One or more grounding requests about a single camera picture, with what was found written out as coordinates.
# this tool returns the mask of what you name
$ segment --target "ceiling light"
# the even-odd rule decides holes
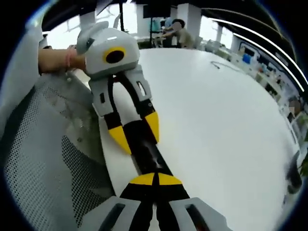
[[[304,88],[303,86],[298,82],[297,78],[293,75],[293,73],[288,69],[288,67],[283,63],[281,62],[280,59],[278,59],[275,55],[273,55],[272,53],[270,53],[268,50],[266,50],[264,47],[260,46],[259,44],[257,44],[256,42],[253,42],[252,40],[244,37],[244,36],[241,36],[239,34],[236,34],[236,33],[233,33],[234,36],[237,36],[241,39],[244,39],[246,40],[247,42],[250,42],[251,44],[255,45],[256,47],[260,48],[261,50],[263,50],[265,53],[267,53],[269,56],[271,56],[274,60],[276,60],[276,62],[278,62],[291,76],[292,78],[295,80],[295,82],[298,84],[298,86],[300,87],[300,89],[304,92]]]
[[[304,75],[304,73],[302,72],[302,70],[299,68],[299,66],[296,64],[296,62],[283,50],[281,49],[279,46],[277,46],[275,43],[273,43],[271,40],[269,40],[268,38],[264,37],[263,35],[259,34],[258,32],[255,32],[254,30],[251,30],[245,26],[241,26],[239,24],[236,23],[232,23],[226,20],[221,20],[221,19],[217,19],[217,18],[209,18],[212,21],[216,21],[216,22],[221,22],[221,23],[226,23],[232,26],[237,26],[241,29],[247,30],[257,36],[259,36],[260,38],[263,38],[266,42],[270,43],[271,45],[273,45],[276,49],[278,49],[282,54],[284,54],[290,61],[291,63],[293,63],[293,65],[296,67],[296,69],[299,71],[299,73],[302,75],[302,77],[304,78],[305,82],[308,84],[308,81]]]

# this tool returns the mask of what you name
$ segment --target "gray mesh fabric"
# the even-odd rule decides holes
[[[20,210],[42,231],[73,231],[114,194],[90,91],[74,76],[42,76],[5,167]]]

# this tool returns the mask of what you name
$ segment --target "white table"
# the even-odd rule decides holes
[[[298,150],[272,97],[246,74],[210,64],[228,61],[204,51],[141,50],[160,119],[158,148],[190,197],[227,218],[233,231],[269,231],[286,183],[284,165]],[[138,118],[120,84],[114,87],[122,122]],[[100,121],[104,155],[120,195],[137,171]]]

